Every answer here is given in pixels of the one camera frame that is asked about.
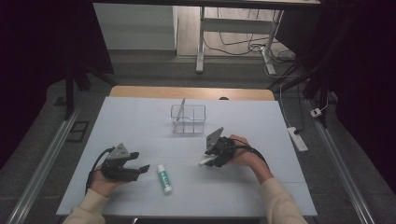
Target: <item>sleeve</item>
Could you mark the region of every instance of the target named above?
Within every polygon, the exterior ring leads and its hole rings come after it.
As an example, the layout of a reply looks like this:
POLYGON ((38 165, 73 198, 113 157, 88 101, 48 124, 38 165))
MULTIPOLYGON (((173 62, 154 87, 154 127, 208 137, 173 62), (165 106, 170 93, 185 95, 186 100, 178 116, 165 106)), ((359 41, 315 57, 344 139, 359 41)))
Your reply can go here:
POLYGON ((260 195, 269 224, 306 223, 291 195, 274 177, 262 183, 260 195))
POLYGON ((105 224, 102 211, 108 198, 88 189, 81 204, 64 220, 64 224, 105 224))

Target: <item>white tabletop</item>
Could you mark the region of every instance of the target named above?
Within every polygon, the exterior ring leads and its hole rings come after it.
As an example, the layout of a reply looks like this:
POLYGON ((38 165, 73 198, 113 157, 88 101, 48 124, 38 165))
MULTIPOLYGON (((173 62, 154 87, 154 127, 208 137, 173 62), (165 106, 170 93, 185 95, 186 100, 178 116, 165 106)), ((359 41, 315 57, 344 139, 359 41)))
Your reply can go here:
POLYGON ((293 195, 304 216, 317 214, 290 141, 278 102, 186 100, 205 105, 204 133, 173 133, 171 106, 181 100, 107 97, 78 167, 58 209, 68 215, 85 190, 88 172, 106 148, 123 143, 135 161, 150 164, 146 174, 116 189, 105 215, 123 217, 265 217, 259 184, 247 168, 198 166, 205 158, 205 137, 219 127, 223 136, 245 136, 267 160, 272 173, 293 195), (174 191, 165 195, 156 167, 164 164, 174 191))

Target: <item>white metal desk leg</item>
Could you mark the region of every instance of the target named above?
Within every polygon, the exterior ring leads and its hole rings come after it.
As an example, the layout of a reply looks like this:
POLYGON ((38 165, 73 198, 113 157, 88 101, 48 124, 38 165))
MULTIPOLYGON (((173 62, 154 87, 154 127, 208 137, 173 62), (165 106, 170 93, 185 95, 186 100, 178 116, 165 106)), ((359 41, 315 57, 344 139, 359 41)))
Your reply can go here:
POLYGON ((271 58, 270 58, 269 52, 270 52, 270 49, 271 49, 271 45, 272 45, 272 43, 274 41, 274 37, 275 37, 276 30, 277 30, 277 27, 279 25, 280 17, 282 16, 282 13, 283 13, 283 10, 280 10, 280 11, 276 12, 274 24, 273 24, 271 33, 268 36, 267 44, 265 45, 265 49, 262 49, 262 57, 264 58, 265 67, 267 68, 267 71, 268 71, 269 75, 275 75, 276 74, 274 65, 271 62, 271 58))
POLYGON ((197 54, 196 72, 201 74, 204 72, 204 27, 205 27, 205 7, 200 8, 200 29, 199 29, 199 43, 197 54))

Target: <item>power strip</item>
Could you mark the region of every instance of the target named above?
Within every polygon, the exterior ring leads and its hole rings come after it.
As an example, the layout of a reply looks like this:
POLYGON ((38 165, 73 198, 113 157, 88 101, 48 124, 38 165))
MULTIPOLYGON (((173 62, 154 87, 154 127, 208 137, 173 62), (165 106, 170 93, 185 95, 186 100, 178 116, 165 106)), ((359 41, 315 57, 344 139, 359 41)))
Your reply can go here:
POLYGON ((308 148, 306 147, 303 138, 299 134, 295 134, 294 131, 296 131, 296 128, 290 127, 288 128, 291 140, 293 141, 293 144, 297 147, 299 151, 307 151, 308 148))

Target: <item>person's left hand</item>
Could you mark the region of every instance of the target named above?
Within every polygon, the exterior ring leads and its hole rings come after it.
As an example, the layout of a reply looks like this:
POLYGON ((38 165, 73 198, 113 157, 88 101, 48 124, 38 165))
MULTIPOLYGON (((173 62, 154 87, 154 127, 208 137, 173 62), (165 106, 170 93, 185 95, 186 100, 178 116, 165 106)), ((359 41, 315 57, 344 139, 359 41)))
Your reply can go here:
POLYGON ((102 171, 100 171, 101 168, 102 165, 99 165, 95 169, 90 186, 91 190, 108 198, 116 187, 130 183, 128 181, 115 181, 105 178, 102 171))

